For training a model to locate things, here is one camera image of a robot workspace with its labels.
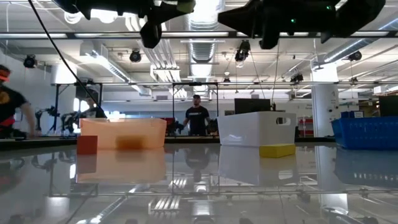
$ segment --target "red block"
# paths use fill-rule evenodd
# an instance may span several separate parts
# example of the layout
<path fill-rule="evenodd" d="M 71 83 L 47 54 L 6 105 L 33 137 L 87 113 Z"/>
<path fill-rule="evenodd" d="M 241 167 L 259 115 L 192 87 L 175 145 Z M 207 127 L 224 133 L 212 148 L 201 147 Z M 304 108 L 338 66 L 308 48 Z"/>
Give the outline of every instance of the red block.
<path fill-rule="evenodd" d="M 78 155 L 97 154 L 98 136 L 79 136 L 77 138 Z"/>

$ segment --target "ceiling beam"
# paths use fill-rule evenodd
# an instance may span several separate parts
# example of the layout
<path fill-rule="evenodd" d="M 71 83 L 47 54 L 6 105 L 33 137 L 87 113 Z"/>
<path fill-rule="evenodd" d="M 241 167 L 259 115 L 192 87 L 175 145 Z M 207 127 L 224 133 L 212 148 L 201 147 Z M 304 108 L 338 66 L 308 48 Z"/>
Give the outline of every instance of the ceiling beam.
<path fill-rule="evenodd" d="M 50 33 L 57 40 L 139 40 L 139 32 L 54 32 Z M 293 36 L 280 33 L 281 39 L 314 39 L 320 38 L 320 33 L 296 32 Z M 237 31 L 165 31 L 162 33 L 164 39 L 247 39 L 247 35 Z M 398 38 L 396 30 L 361 30 L 348 37 L 350 39 L 362 38 Z M 0 40 L 47 40 L 42 32 L 0 32 Z"/>

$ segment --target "spotlight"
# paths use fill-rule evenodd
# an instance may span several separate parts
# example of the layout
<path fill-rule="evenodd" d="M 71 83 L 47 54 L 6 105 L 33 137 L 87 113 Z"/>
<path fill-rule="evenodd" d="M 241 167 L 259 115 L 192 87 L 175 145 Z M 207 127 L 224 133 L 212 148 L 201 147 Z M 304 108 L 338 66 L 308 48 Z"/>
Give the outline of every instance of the spotlight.
<path fill-rule="evenodd" d="M 35 68 L 37 66 L 36 55 L 26 55 L 24 60 L 25 68 Z"/>
<path fill-rule="evenodd" d="M 241 45 L 238 48 L 238 51 L 235 55 L 235 61 L 243 62 L 249 56 L 250 51 L 250 43 L 248 40 L 242 40 Z"/>
<path fill-rule="evenodd" d="M 362 53 L 360 51 L 357 51 L 351 55 L 349 55 L 347 57 L 348 60 L 350 60 L 350 62 L 352 61 L 357 61 L 357 60 L 361 60 L 362 59 Z"/>
<path fill-rule="evenodd" d="M 298 83 L 302 81 L 304 81 L 304 77 L 301 72 L 298 72 L 297 74 L 293 75 L 292 78 L 290 78 L 290 82 L 292 83 Z"/>
<path fill-rule="evenodd" d="M 132 50 L 132 53 L 130 55 L 130 61 L 134 63 L 138 63 L 141 61 L 141 54 L 139 53 L 139 50 Z"/>

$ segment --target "orange plastic bin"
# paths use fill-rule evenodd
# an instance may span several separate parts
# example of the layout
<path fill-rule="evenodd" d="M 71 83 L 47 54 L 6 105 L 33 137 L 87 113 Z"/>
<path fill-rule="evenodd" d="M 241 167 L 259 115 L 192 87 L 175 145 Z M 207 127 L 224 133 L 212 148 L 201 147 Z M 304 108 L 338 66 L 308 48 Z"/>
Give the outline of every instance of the orange plastic bin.
<path fill-rule="evenodd" d="M 164 146 L 167 122 L 159 118 L 80 120 L 82 136 L 98 136 L 98 149 L 153 149 Z"/>

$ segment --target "blue plastic crate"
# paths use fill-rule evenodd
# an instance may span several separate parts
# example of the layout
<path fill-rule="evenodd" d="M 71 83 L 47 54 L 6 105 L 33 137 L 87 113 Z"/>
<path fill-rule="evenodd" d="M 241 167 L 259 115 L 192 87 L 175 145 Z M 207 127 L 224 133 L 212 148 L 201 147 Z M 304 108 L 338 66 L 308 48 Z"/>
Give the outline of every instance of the blue plastic crate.
<path fill-rule="evenodd" d="M 398 150 L 398 117 L 340 118 L 331 125 L 336 143 L 347 149 Z"/>

